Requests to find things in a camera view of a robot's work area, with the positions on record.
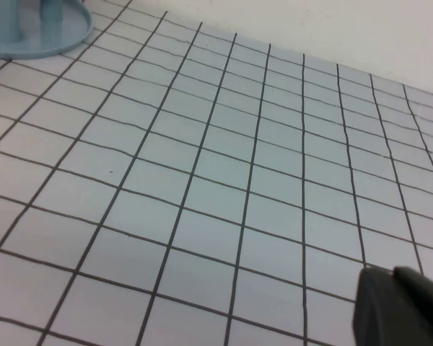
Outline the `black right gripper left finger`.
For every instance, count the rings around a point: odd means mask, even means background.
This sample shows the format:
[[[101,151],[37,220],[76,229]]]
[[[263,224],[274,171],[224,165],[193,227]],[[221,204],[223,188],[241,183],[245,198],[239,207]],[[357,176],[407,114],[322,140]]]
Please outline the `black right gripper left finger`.
[[[357,345],[394,345],[398,331],[398,285],[387,270],[366,267],[359,275],[353,315]]]

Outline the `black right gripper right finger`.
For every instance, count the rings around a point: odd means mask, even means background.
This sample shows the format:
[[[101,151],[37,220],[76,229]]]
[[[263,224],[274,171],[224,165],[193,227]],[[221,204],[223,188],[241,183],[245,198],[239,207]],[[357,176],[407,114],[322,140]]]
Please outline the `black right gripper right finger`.
[[[393,277],[408,294],[417,313],[433,334],[433,281],[410,267],[395,267]]]

